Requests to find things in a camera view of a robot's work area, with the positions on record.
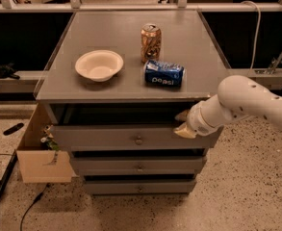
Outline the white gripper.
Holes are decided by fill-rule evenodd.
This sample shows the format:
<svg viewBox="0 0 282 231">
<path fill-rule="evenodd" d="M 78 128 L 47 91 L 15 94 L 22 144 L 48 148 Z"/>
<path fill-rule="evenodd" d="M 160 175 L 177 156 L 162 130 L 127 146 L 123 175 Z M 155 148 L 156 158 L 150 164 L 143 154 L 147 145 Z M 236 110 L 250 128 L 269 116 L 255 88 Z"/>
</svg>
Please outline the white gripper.
<svg viewBox="0 0 282 231">
<path fill-rule="evenodd" d="M 177 121 L 187 121 L 187 123 L 183 122 L 180 126 L 173 129 L 176 135 L 186 139 L 194 139 L 196 135 L 205 137 L 216 132 L 218 128 L 212 127 L 203 118 L 203 104 L 204 101 L 200 101 L 192 106 L 190 110 L 185 110 L 175 116 Z"/>
</svg>

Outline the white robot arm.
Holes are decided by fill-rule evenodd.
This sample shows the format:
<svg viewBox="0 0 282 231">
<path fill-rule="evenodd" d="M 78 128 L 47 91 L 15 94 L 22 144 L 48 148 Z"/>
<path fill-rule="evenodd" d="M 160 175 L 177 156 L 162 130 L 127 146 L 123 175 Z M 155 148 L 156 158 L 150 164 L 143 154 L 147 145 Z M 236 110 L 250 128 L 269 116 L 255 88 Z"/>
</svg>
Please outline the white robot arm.
<svg viewBox="0 0 282 231">
<path fill-rule="evenodd" d="M 282 96 L 248 77 L 233 75 L 220 82 L 216 95 L 178 114 L 175 119 L 182 124 L 173 132 L 187 139 L 205 137 L 249 116 L 263 118 L 282 130 Z"/>
</svg>

